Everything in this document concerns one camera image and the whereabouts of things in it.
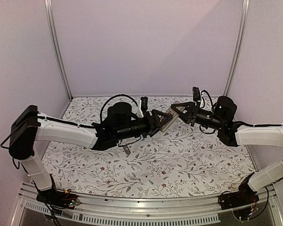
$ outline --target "gray remote control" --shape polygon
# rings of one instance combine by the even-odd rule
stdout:
[[[176,100],[173,104],[180,104],[180,102]],[[178,107],[177,109],[182,112],[185,109],[185,107],[182,106],[182,107]],[[172,119],[170,122],[168,122],[166,125],[160,128],[160,131],[162,132],[165,132],[173,124],[173,122],[175,122],[176,119],[179,117],[179,114],[177,114],[177,112],[174,111],[171,107],[169,107],[165,113],[172,115]]]

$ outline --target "robotic arm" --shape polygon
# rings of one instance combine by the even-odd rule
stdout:
[[[31,105],[12,124],[11,133],[1,147],[8,149],[9,154],[21,163],[28,176],[33,179],[38,191],[38,201],[55,210],[73,209],[79,204],[77,196],[69,191],[56,190],[52,176],[46,171],[33,148],[34,142],[58,141],[103,151],[126,138],[153,136],[172,116],[157,110],[152,110],[150,114],[147,111],[147,102],[146,97],[141,98],[138,116],[132,113],[130,104],[116,103],[108,108],[104,121],[92,125],[53,118],[38,112],[37,106]],[[9,138],[9,147],[4,147],[3,144]]]
[[[283,148],[283,124],[249,125],[242,121],[233,121],[237,105],[232,99],[221,96],[212,106],[212,111],[200,108],[199,89],[193,88],[193,101],[173,104],[171,108],[179,114],[185,123],[200,124],[218,131],[217,137],[227,146],[268,145]],[[259,189],[283,178],[283,161],[270,164],[255,172],[240,184],[239,191],[220,196],[222,209],[234,208],[258,201]]]

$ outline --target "floral pattern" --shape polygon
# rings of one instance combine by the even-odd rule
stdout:
[[[99,122],[99,113],[108,97],[82,97],[71,101],[63,119],[77,123]],[[149,110],[161,111],[190,97],[149,97]],[[119,97],[108,105],[130,99]],[[254,165],[245,147],[227,147],[199,127],[180,119],[166,131],[129,145],[94,151],[82,146],[50,142],[42,159],[58,189],[71,188],[84,194],[134,198],[169,198],[233,191]]]

